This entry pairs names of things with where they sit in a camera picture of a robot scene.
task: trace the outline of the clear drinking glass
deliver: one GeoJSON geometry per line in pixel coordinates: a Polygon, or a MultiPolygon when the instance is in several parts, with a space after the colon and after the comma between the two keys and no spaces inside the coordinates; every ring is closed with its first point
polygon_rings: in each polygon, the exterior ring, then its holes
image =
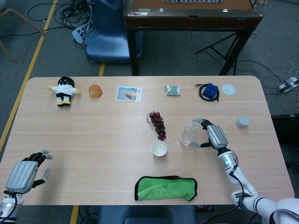
{"type": "Polygon", "coordinates": [[[199,123],[192,121],[189,126],[186,126],[179,137],[179,142],[184,146],[190,145],[195,138],[199,123]]]}

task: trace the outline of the round orange object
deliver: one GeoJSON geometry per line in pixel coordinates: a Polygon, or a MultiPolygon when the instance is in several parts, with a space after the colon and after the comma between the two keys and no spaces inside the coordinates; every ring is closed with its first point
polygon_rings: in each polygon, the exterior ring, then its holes
{"type": "Polygon", "coordinates": [[[103,95],[103,90],[98,85],[89,86],[89,96],[94,99],[98,99],[103,95]]]}

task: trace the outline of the white bowl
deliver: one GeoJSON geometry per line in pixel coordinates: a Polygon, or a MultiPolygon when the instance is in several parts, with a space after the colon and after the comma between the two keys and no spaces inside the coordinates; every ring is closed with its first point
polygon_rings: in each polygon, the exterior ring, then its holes
{"type": "Polygon", "coordinates": [[[154,141],[151,145],[151,151],[155,156],[164,156],[167,152],[167,144],[161,140],[154,141]]]}

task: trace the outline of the robotic arm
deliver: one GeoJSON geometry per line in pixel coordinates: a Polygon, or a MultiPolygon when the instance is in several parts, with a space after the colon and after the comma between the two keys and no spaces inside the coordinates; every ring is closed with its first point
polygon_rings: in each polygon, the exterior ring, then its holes
{"type": "Polygon", "coordinates": [[[236,154],[227,148],[228,140],[223,130],[206,119],[197,118],[194,121],[199,122],[206,130],[209,142],[193,144],[200,148],[216,149],[229,181],[235,185],[240,184],[242,188],[231,194],[235,206],[259,214],[263,224],[299,224],[299,199],[287,198],[276,203],[260,196],[243,174],[236,154]]]}
{"type": "Polygon", "coordinates": [[[6,184],[5,197],[0,205],[0,224],[15,223],[18,213],[23,205],[22,196],[47,181],[50,176],[50,169],[46,169],[44,176],[35,181],[39,166],[46,160],[51,160],[49,151],[43,150],[26,157],[23,161],[15,164],[6,184]]]}

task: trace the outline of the grapes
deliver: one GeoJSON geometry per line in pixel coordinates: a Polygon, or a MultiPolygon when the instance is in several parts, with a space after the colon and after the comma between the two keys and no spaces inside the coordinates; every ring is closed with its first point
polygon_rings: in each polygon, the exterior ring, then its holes
{"type": "Polygon", "coordinates": [[[148,114],[150,117],[151,123],[155,126],[155,131],[158,134],[158,139],[164,141],[166,138],[166,131],[163,118],[161,117],[160,112],[151,112],[148,114]]]}

